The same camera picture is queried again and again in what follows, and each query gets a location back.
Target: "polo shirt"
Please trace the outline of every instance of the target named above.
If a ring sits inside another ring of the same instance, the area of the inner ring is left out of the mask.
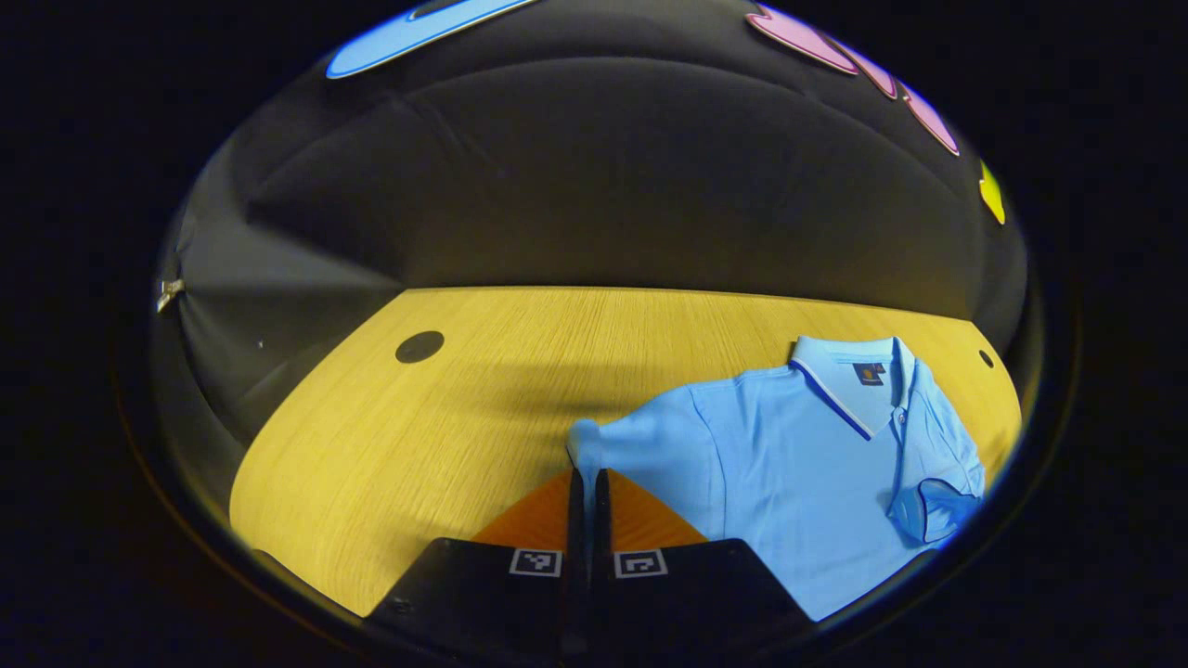
[[[899,338],[801,336],[786,366],[581,420],[568,449],[587,517],[613,468],[707,538],[745,540],[814,620],[943,546],[985,486],[977,446]]]

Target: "wooden table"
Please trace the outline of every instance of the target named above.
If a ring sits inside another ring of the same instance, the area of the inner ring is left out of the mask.
[[[398,361],[400,342],[425,330],[444,334],[441,351]],[[473,536],[568,468],[574,421],[611,422],[680,385],[783,365],[802,334],[903,339],[994,479],[1019,403],[971,322],[683,290],[425,289],[373,315],[285,399],[239,470],[232,525],[367,615],[430,540]]]

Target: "shirt label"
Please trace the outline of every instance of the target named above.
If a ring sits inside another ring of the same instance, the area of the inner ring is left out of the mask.
[[[858,374],[858,380],[862,385],[881,385],[883,379],[879,378],[879,373],[886,372],[887,370],[883,367],[881,363],[854,365],[854,373]]]

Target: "orange panel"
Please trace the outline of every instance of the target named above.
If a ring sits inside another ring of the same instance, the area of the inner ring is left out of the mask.
[[[571,468],[532,490],[472,540],[513,548],[564,550],[570,475]]]
[[[671,548],[708,542],[651,492],[626,475],[607,470],[611,484],[611,549]]]

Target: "black hole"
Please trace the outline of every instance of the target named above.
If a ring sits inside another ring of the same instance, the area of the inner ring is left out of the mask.
[[[446,336],[441,332],[422,332],[400,344],[400,347],[396,349],[396,359],[404,364],[421,361],[440,351],[444,342]]]

